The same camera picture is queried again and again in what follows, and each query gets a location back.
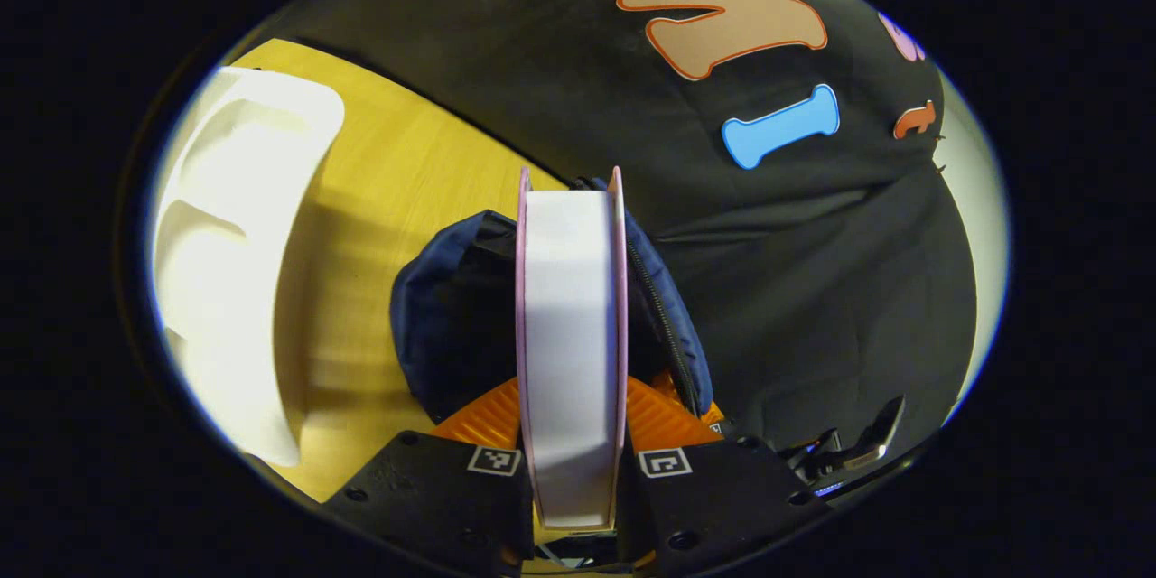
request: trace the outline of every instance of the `wooden table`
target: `wooden table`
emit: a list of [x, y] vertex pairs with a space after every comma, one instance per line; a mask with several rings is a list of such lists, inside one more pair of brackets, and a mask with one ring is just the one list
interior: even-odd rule
[[274, 469], [325, 501], [399, 431], [433, 428], [394, 353], [390, 291], [401, 266], [454, 221], [484, 208], [516, 216], [524, 165], [538, 190], [565, 186], [453, 113], [338, 57], [272, 39], [232, 65], [317, 81], [346, 105], [289, 237], [275, 325], [302, 460]]

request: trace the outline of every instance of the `blue led light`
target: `blue led light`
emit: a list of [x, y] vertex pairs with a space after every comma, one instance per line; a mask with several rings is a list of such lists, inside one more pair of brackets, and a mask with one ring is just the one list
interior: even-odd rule
[[843, 482], [840, 481], [838, 483], [828, 486], [827, 488], [820, 488], [818, 490], [815, 490], [815, 496], [816, 497], [822, 497], [823, 495], [827, 495], [829, 492], [833, 492], [835, 490], [838, 490], [842, 486], [843, 486]]

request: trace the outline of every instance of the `orange plastic part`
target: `orange plastic part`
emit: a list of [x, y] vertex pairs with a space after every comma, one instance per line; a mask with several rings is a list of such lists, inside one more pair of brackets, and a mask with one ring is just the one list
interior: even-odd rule
[[516, 377], [442, 421], [430, 435], [496, 450], [513, 450], [518, 445], [520, 414]]
[[627, 378], [627, 427], [636, 453], [722, 439], [681, 403], [632, 377]]
[[[677, 406], [682, 406], [682, 400], [679, 399], [679, 390], [674, 387], [674, 379], [670, 377], [670, 371], [665, 370], [654, 376], [651, 380], [651, 388], [657, 390], [659, 393], [666, 397], [667, 400], [673, 401]], [[714, 424], [714, 422], [722, 422], [726, 416], [722, 415], [722, 410], [714, 402], [711, 402], [711, 408], [702, 414], [698, 420], [703, 421], [704, 424]]]
[[[430, 435], [450, 440], [513, 450], [518, 443], [520, 408], [518, 379], [491, 390], [433, 428]], [[705, 422], [690, 415], [644, 381], [627, 378], [627, 427], [636, 452], [669, 450], [721, 440]]]

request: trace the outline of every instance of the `black cloth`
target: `black cloth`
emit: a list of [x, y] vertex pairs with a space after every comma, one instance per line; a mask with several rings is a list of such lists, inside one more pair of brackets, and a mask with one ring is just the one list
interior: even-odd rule
[[[647, 43], [658, 15], [615, 0], [297, 0], [253, 44], [292, 39], [362, 64], [563, 179], [623, 170], [627, 200], [683, 292], [740, 429], [793, 444], [858, 437], [905, 393], [897, 452], [935, 431], [968, 366], [975, 281], [932, 163], [940, 121], [894, 139], [943, 92], [861, 0], [801, 0], [823, 50], [772, 47], [689, 81]], [[753, 120], [825, 83], [840, 126], [739, 168], [727, 118]]]

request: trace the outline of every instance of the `cable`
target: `cable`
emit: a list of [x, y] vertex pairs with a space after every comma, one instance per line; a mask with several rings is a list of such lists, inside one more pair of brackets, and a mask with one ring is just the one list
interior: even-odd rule
[[561, 566], [565, 566], [566, 569], [570, 569], [570, 565], [566, 564], [566, 563], [564, 563], [564, 562], [562, 562], [562, 558], [558, 557], [557, 555], [555, 555], [555, 553], [551, 551], [550, 548], [547, 547], [546, 544], [539, 544], [538, 549], [540, 549], [541, 553], [546, 554], [546, 557], [550, 558], [554, 562], [554, 564], [558, 564]]
[[595, 573], [614, 573], [614, 575], [627, 575], [632, 573], [635, 566], [629, 562], [616, 562], [614, 564], [600, 564], [598, 566], [583, 566], [580, 569], [571, 569], [569, 571], [523, 571], [524, 576], [572, 576], [575, 573], [586, 573], [587, 571], [594, 571]]

